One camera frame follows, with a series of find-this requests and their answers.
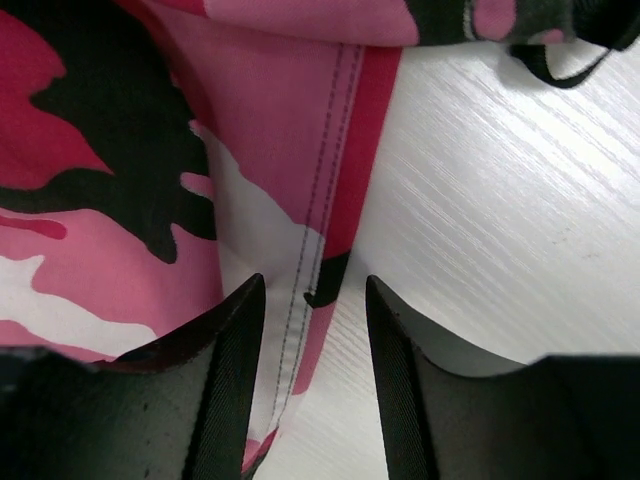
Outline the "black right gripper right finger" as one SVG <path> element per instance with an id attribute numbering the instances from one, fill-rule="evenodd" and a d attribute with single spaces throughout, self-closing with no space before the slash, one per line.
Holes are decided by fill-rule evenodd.
<path id="1" fill-rule="evenodd" d="M 639 359 L 521 364 L 459 337 L 380 278 L 366 319 L 392 479 L 635 479 Z"/>

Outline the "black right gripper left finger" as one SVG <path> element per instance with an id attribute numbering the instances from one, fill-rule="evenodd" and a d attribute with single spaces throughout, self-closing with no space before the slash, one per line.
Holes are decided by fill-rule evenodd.
<path id="1" fill-rule="evenodd" d="M 113 362 L 1 351 L 5 479 L 237 479 L 265 316 L 265 283 Z"/>

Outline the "pink camouflage trousers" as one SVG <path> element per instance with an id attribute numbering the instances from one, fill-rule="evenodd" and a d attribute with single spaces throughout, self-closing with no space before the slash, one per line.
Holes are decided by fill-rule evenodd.
<path id="1" fill-rule="evenodd" d="M 1 351 L 113 362 L 254 275 L 237 479 L 392 479 L 366 282 L 509 360 L 639 359 L 635 1 L 5 1 Z"/>

